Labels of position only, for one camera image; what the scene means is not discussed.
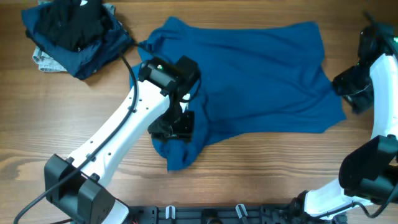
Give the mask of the teal blue polo shirt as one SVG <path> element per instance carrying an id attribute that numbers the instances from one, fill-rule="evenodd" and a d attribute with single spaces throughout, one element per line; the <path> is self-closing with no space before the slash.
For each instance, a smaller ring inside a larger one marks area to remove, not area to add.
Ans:
<path id="1" fill-rule="evenodd" d="M 191 142 L 153 140 L 169 171 L 194 163 L 203 148 L 244 133 L 322 133 L 344 120 L 326 77 L 320 29 L 301 22 L 270 29 L 205 29 L 176 17 L 141 42 L 141 59 L 196 61 Z"/>

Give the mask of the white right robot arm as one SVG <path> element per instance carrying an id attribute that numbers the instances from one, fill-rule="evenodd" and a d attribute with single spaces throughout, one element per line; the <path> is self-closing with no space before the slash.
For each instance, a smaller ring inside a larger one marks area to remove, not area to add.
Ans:
<path id="1" fill-rule="evenodd" d="M 332 81 L 337 95 L 360 114 L 374 108 L 370 140 L 349 154 L 338 178 L 305 192 L 307 219 L 329 221 L 359 207 L 369 218 L 397 203 L 397 36 L 389 25 L 372 22 L 359 36 L 359 61 Z"/>

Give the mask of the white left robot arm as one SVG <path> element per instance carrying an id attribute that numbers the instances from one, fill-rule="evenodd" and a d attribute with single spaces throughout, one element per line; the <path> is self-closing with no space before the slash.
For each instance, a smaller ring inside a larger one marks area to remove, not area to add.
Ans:
<path id="1" fill-rule="evenodd" d="M 132 88 L 112 116 L 66 159 L 54 154 L 45 164 L 47 200 L 74 223 L 127 223 L 129 207 L 106 189 L 119 163 L 140 136 L 189 142 L 194 112 L 189 91 L 200 79 L 198 64 L 183 56 L 171 64 L 146 60 Z"/>

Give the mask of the navy folded garment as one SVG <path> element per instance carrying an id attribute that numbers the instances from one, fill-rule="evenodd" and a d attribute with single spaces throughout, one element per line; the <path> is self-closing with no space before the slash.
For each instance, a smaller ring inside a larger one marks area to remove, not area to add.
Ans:
<path id="1" fill-rule="evenodd" d="M 78 52 L 69 51 L 51 43 L 34 30 L 36 22 L 39 21 L 40 10 L 51 2 L 43 2 L 36 7 L 21 12 L 22 21 L 26 28 L 25 34 L 36 47 L 39 47 L 40 50 L 61 64 L 71 76 L 84 80 L 97 72 L 102 66 L 117 59 L 120 52 L 133 45 L 134 41 L 129 32 L 114 15 L 115 7 L 105 3 L 103 3 L 103 6 L 111 20 L 111 27 L 101 39 L 92 42 Z"/>

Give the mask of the black folded garment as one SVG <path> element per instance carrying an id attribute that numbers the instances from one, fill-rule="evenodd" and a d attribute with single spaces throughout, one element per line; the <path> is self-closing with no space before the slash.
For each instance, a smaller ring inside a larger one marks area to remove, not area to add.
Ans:
<path id="1" fill-rule="evenodd" d="M 40 10 L 34 30 L 51 43 L 78 52 L 101 39 L 110 27 L 102 0 L 55 0 Z"/>

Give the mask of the light grey folded garment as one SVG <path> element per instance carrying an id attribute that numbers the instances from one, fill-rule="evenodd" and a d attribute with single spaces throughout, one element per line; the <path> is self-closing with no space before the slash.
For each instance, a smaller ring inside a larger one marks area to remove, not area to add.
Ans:
<path id="1" fill-rule="evenodd" d="M 51 56 L 47 55 L 44 51 L 36 47 L 32 55 L 33 61 L 38 65 L 38 69 L 42 72 L 66 72 L 67 70 L 54 60 Z"/>

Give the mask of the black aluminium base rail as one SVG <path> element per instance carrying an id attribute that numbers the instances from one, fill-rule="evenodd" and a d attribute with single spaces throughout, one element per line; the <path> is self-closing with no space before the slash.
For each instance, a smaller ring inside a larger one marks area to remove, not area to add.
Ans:
<path id="1" fill-rule="evenodd" d="M 290 224 L 290 223 L 328 223 L 347 224 L 345 213 L 330 220 L 314 219 L 287 204 L 265 204 L 233 207 L 131 207 L 127 223 L 132 224 Z"/>

